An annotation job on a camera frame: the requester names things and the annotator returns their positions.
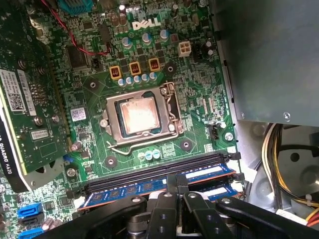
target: heatsink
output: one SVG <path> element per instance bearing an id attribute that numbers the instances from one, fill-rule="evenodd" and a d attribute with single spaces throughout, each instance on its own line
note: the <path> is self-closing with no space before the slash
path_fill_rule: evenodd
<path id="1" fill-rule="evenodd" d="M 60 7 L 70 15 L 90 12 L 93 0 L 58 0 Z"/>

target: capacitor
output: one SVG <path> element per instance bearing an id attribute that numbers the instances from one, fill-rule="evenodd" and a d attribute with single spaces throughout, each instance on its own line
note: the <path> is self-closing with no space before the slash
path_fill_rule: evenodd
<path id="1" fill-rule="evenodd" d="M 128 37 L 123 37 L 122 38 L 122 45 L 126 49 L 130 49 L 132 47 L 132 41 Z"/>
<path id="2" fill-rule="evenodd" d="M 173 4 L 173 6 L 171 6 L 170 15 L 171 17 L 175 18 L 177 17 L 177 14 L 178 14 L 178 5 Z"/>
<path id="3" fill-rule="evenodd" d="M 142 81 L 141 77 L 140 76 L 134 76 L 134 82 L 135 83 L 140 83 Z"/>
<path id="4" fill-rule="evenodd" d="M 153 150 L 153 158 L 159 159 L 160 158 L 160 151 L 158 149 Z"/>
<path id="5" fill-rule="evenodd" d="M 157 78 L 158 78 L 158 76 L 157 76 L 157 74 L 156 74 L 155 72 L 151 72 L 151 73 L 150 73 L 150 79 L 151 79 L 151 80 L 154 81 L 154 80 L 156 80 Z"/>
<path id="6" fill-rule="evenodd" d="M 128 19 L 127 19 L 126 15 L 123 13 L 120 13 L 120 24 L 122 26 L 125 26 L 127 22 L 128 22 Z"/>
<path id="7" fill-rule="evenodd" d="M 152 151 L 146 151 L 146 152 L 145 152 L 145 159 L 146 159 L 147 161 L 151 161 L 151 160 L 153 159 L 153 153 L 152 153 Z"/>
<path id="8" fill-rule="evenodd" d="M 0 222 L 0 231 L 3 231 L 5 229 L 5 222 Z"/>
<path id="9" fill-rule="evenodd" d="M 206 7 L 207 2 L 206 2 L 206 0 L 199 0 L 198 5 L 199 5 L 200 7 Z"/>
<path id="10" fill-rule="evenodd" d="M 132 85 L 132 84 L 133 84 L 133 79 L 132 79 L 131 76 L 128 76 L 128 77 L 126 78 L 126 84 L 128 84 L 128 85 Z"/>
<path id="11" fill-rule="evenodd" d="M 47 231 L 50 229 L 50 226 L 53 224 L 54 219 L 52 217 L 48 217 L 44 223 L 42 224 L 42 230 Z"/>
<path id="12" fill-rule="evenodd" d="M 52 225 L 50 226 L 50 230 L 57 228 L 58 226 L 62 225 L 63 221 L 61 219 L 55 219 Z"/>
<path id="13" fill-rule="evenodd" d="M 166 42 L 168 40 L 169 33 L 166 29 L 161 30 L 159 34 L 159 38 L 161 41 Z"/>
<path id="14" fill-rule="evenodd" d="M 81 141 L 76 141 L 74 144 L 71 145 L 71 151 L 74 152 L 74 151 L 77 151 L 79 149 L 82 148 L 82 142 Z"/>
<path id="15" fill-rule="evenodd" d="M 113 14 L 111 16 L 111 22 L 113 27 L 118 27 L 120 24 L 119 16 L 117 14 Z"/>
<path id="16" fill-rule="evenodd" d="M 125 7 L 124 4 L 121 4 L 121 5 L 119 6 L 119 11 L 120 11 L 120 13 L 126 15 L 126 7 Z"/>
<path id="17" fill-rule="evenodd" d="M 149 78 L 148 74 L 142 74 L 142 81 L 147 82 L 149 80 L 150 80 L 150 78 Z"/>
<path id="18" fill-rule="evenodd" d="M 151 36 L 148 33 L 144 33 L 142 35 L 142 41 L 146 44 L 146 45 L 150 45 L 152 39 Z"/>
<path id="19" fill-rule="evenodd" d="M 121 78 L 118 80 L 118 84 L 119 86 L 124 87 L 126 85 L 126 82 L 124 81 L 124 79 Z"/>
<path id="20" fill-rule="evenodd" d="M 190 7 L 191 6 L 191 0 L 184 0 L 184 7 Z"/>
<path id="21" fill-rule="evenodd" d="M 214 54 L 214 51 L 212 49 L 209 49 L 208 52 L 207 52 L 207 55 L 208 56 L 212 56 Z"/>

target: white sticker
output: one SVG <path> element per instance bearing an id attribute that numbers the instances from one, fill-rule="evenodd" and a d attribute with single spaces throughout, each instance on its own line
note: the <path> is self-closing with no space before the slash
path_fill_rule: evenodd
<path id="1" fill-rule="evenodd" d="M 292 214 L 290 212 L 284 211 L 282 209 L 278 209 L 276 211 L 276 214 L 280 215 L 280 216 L 282 216 L 284 218 L 290 219 L 290 220 L 292 220 L 292 221 L 294 221 L 296 223 L 302 224 L 304 226 L 307 225 L 307 223 L 308 223 L 305 219 L 302 219 L 302 218 L 296 216 L 295 214 Z"/>
<path id="2" fill-rule="evenodd" d="M 25 111 L 22 93 L 15 72 L 0 69 L 0 76 L 11 111 Z"/>
<path id="3" fill-rule="evenodd" d="M 21 86 L 24 92 L 25 100 L 26 100 L 26 105 L 28 106 L 29 112 L 31 116 L 36 116 L 36 111 L 33 103 L 33 99 L 31 96 L 31 92 L 29 89 L 28 81 L 26 79 L 24 71 L 18 70 L 18 75 L 21 81 Z"/>
<path id="4" fill-rule="evenodd" d="M 198 176 L 201 176 L 201 175 L 214 173 L 214 172 L 218 172 L 218 171 L 221 171 L 221 170 L 223 170 L 223 169 L 221 167 L 219 167 L 219 166 L 213 167 L 213 168 L 207 168 L 207 169 L 196 171 L 196 172 L 193 172 L 193 173 L 187 173 L 186 174 L 186 178 L 188 179 L 188 178 L 198 177 Z"/>
<path id="5" fill-rule="evenodd" d="M 31 133 L 31 137 L 33 140 L 38 140 L 38 139 L 49 137 L 48 130 L 46 130 L 46 129 L 31 131 L 30 133 Z"/>
<path id="6" fill-rule="evenodd" d="M 226 193 L 226 192 L 227 192 L 227 190 L 225 188 L 217 188 L 217 189 L 213 189 L 213 190 L 204 192 L 204 194 L 207 197 L 210 197 L 210 196 L 214 196 L 214 195 L 218 195 L 218 194 Z"/>
<path id="7" fill-rule="evenodd" d="M 85 109 L 83 107 L 77 108 L 77 109 L 72 109 L 71 116 L 72 116 L 73 122 L 76 122 L 79 120 L 85 120 L 86 119 Z"/>

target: green circuit board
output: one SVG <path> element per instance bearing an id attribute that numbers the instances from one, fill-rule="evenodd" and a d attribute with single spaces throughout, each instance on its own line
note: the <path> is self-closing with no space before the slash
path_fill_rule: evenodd
<path id="1" fill-rule="evenodd" d="M 27 228 L 17 223 L 17 210 L 34 202 L 42 202 L 45 217 L 61 218 L 64 222 L 71 220 L 76 209 L 73 199 L 66 198 L 66 190 L 76 190 L 90 180 L 187 160 L 217 150 L 237 150 L 236 139 L 226 137 L 229 133 L 235 134 L 208 3 L 200 6 L 194 1 L 186 8 L 183 1 L 179 1 L 175 17 L 171 13 L 175 2 L 127 2 L 126 23 L 115 27 L 117 23 L 112 21 L 112 16 L 120 15 L 118 4 L 116 8 L 108 9 L 103 2 L 95 4 L 89 13 L 70 16 L 58 9 L 58 14 L 67 23 L 79 46 L 89 52 L 107 52 L 106 56 L 82 54 L 74 48 L 69 34 L 49 12 L 37 8 L 30 11 L 27 5 L 39 44 L 47 46 L 63 100 L 69 130 L 69 153 L 65 156 L 63 174 L 33 192 L 15 194 L 6 179 L 1 178 L 6 187 L 1 196 L 6 218 L 2 238 L 17 238 L 21 231 L 38 227 Z M 145 19 L 150 19 L 156 26 L 133 30 L 133 22 Z M 160 38 L 163 29 L 169 33 L 167 41 Z M 142 40 L 144 33 L 151 37 L 149 44 Z M 124 37 L 130 40 L 130 49 L 123 45 Z M 191 54 L 179 57 L 178 44 L 186 41 L 190 43 Z M 204 45 L 208 41 L 211 46 L 207 48 Z M 113 66 L 119 67 L 124 81 L 131 77 L 130 63 L 133 62 L 139 62 L 140 76 L 149 76 L 152 72 L 149 59 L 153 58 L 158 58 L 160 68 L 155 80 L 120 86 L 118 80 L 111 78 L 110 67 Z M 115 144 L 116 141 L 101 127 L 107 99 L 160 87 L 167 82 L 174 83 L 183 133 L 172 140 L 134 148 L 128 155 L 112 150 L 107 142 Z M 214 133 L 212 125 L 218 126 Z M 71 152 L 72 144 L 78 141 L 81 147 Z M 128 152 L 131 145 L 116 149 Z M 149 152 L 153 154 L 147 160 Z M 110 157 L 116 160 L 116 165 L 109 164 Z M 75 174 L 71 175 L 70 169 L 74 169 Z"/>

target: black capacitor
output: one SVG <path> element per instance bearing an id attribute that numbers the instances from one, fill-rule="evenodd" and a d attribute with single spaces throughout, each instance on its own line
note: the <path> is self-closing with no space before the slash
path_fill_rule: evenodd
<path id="1" fill-rule="evenodd" d="M 178 14 L 178 5 L 173 4 L 173 6 L 171 6 L 170 15 L 171 15 L 171 17 L 175 18 L 175 17 L 177 17 L 177 14 Z"/>
<path id="2" fill-rule="evenodd" d="M 188 8 L 191 6 L 191 1 L 192 0 L 184 0 L 184 7 Z"/>

